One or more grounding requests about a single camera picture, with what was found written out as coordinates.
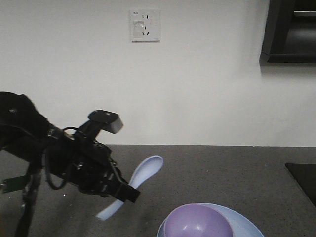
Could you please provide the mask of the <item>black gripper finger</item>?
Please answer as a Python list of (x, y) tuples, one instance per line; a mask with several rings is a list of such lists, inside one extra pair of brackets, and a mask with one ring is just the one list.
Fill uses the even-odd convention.
[(123, 178), (120, 170), (116, 170), (108, 181), (109, 194), (111, 196), (123, 202), (130, 201), (135, 203), (137, 201), (140, 192), (128, 184), (128, 182)]

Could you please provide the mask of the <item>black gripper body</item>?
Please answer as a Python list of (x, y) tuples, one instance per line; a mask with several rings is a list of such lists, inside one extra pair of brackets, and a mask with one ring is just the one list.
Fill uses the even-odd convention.
[(89, 140), (78, 128), (66, 127), (63, 132), (63, 138), (45, 149), (48, 185), (59, 190), (70, 183), (84, 194), (116, 196), (121, 188), (121, 171), (111, 149)]

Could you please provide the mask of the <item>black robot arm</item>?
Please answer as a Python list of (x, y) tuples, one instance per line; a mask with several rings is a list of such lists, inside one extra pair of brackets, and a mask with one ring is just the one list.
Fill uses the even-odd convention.
[(84, 194), (135, 202), (139, 191), (123, 179), (111, 149), (96, 139), (101, 130), (115, 134), (122, 126), (118, 114), (95, 110), (68, 134), (41, 115), (26, 95), (0, 94), (2, 149), (44, 167), (49, 183), (55, 175), (63, 185), (75, 185)]

